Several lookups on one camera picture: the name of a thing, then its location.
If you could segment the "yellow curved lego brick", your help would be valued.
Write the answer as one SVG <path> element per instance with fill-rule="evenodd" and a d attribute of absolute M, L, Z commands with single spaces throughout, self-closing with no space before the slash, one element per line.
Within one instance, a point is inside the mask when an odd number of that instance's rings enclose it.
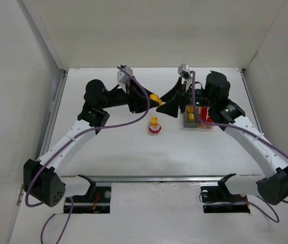
<path fill-rule="evenodd" d="M 159 98 L 159 96 L 156 95 L 156 94 L 150 94 L 150 99 L 151 99 L 152 101 L 157 102 L 157 103 L 158 103 L 158 106 L 161 106 L 161 105 L 163 104 L 162 100 L 161 100 L 161 99 Z"/>

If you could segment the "yellow rounded lego brick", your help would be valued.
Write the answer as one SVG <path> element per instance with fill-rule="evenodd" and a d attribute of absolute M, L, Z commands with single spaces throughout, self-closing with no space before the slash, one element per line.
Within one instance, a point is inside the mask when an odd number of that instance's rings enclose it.
<path fill-rule="evenodd" d="M 158 124 L 158 117 L 152 117 L 151 118 L 151 124 L 152 125 L 157 125 Z"/>

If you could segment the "red long lego brick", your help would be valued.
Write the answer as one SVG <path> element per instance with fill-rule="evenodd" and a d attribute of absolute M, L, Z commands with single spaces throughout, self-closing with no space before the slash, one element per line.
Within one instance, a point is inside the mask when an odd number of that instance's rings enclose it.
<path fill-rule="evenodd" d="M 201 107 L 200 108 L 200 117 L 201 117 L 201 119 L 209 117 L 208 116 L 208 110 L 209 110 L 208 107 Z"/>

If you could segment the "red curved lego brick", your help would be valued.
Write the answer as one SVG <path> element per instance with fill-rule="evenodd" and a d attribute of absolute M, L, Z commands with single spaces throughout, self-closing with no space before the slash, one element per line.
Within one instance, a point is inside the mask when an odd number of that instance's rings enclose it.
<path fill-rule="evenodd" d="M 211 120 L 210 117 L 207 117 L 207 118 L 203 118 L 203 119 L 202 119 L 202 123 L 203 123 L 204 125 L 209 125 L 209 124 L 212 124 L 213 121 Z"/>

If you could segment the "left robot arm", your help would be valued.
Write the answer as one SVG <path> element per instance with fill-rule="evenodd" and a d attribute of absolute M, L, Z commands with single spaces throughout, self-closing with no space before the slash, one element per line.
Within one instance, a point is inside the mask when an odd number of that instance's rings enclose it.
<path fill-rule="evenodd" d="M 76 122 L 60 141 L 37 160 L 29 159 L 23 166 L 23 186 L 27 207 L 56 206 L 64 197 L 83 196 L 94 182 L 76 176 L 71 182 L 61 179 L 62 173 L 78 151 L 101 130 L 121 128 L 141 121 L 151 108 L 162 104 L 159 97 L 145 89 L 134 77 L 119 82 L 108 90 L 99 79 L 85 86 L 84 105 Z M 127 123 L 110 125 L 106 108 L 128 105 L 130 112 L 141 117 Z"/>

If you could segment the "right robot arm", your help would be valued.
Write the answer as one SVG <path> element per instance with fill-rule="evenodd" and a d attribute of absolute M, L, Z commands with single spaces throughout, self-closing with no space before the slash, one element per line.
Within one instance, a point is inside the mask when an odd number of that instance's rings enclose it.
<path fill-rule="evenodd" d="M 163 105 L 157 112 L 177 117 L 192 106 L 194 121 L 219 127 L 236 140 L 261 168 L 264 177 L 228 174 L 218 181 L 222 201 L 238 194 L 256 195 L 277 205 L 288 197 L 288 155 L 272 145 L 246 116 L 244 110 L 229 99 L 230 83 L 222 73 L 211 71 L 205 87 L 195 89 L 195 72 L 178 70 L 176 85 L 161 97 Z"/>

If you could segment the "grey transparent container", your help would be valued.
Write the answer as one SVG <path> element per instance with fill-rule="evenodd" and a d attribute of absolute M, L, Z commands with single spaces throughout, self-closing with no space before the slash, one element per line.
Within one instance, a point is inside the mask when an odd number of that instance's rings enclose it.
<path fill-rule="evenodd" d="M 196 120 L 194 114 L 194 108 L 191 105 L 185 106 L 185 111 L 183 113 L 183 127 L 184 128 L 198 128 L 199 121 Z"/>

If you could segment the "orange transparent container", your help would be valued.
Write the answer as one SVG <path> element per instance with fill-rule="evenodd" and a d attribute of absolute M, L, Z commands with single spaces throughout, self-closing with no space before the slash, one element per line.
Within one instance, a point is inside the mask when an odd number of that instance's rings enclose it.
<path fill-rule="evenodd" d="M 199 115 L 202 121 L 207 122 L 207 123 L 213 123 L 213 121 L 211 120 L 211 118 L 208 115 L 209 112 L 209 107 L 198 107 L 198 111 L 199 111 Z M 199 129 L 203 129 L 203 130 L 212 130 L 213 126 L 211 125 L 206 125 L 204 123 L 199 123 L 198 125 Z"/>

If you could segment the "aluminium rail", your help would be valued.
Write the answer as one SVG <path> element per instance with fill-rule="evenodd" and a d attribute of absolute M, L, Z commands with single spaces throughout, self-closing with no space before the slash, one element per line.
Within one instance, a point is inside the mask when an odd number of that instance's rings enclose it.
<path fill-rule="evenodd" d="M 99 182 L 210 182 L 219 181 L 222 176 L 90 176 L 91 179 Z"/>

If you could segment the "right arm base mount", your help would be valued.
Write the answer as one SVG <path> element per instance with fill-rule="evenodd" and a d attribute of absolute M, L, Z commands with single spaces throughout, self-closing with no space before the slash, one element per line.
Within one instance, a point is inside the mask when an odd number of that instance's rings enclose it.
<path fill-rule="evenodd" d="M 246 196 L 233 195 L 219 186 L 202 186 L 199 200 L 203 203 L 205 214 L 250 213 Z"/>

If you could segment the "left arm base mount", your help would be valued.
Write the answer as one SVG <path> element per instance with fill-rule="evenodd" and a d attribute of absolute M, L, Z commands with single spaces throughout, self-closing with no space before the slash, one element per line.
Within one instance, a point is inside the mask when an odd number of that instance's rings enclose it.
<path fill-rule="evenodd" d="M 72 209 L 72 214 L 109 214 L 111 201 L 111 185 L 99 184 L 89 188 L 83 196 L 72 196 L 65 199 L 63 212 L 68 214 Z"/>

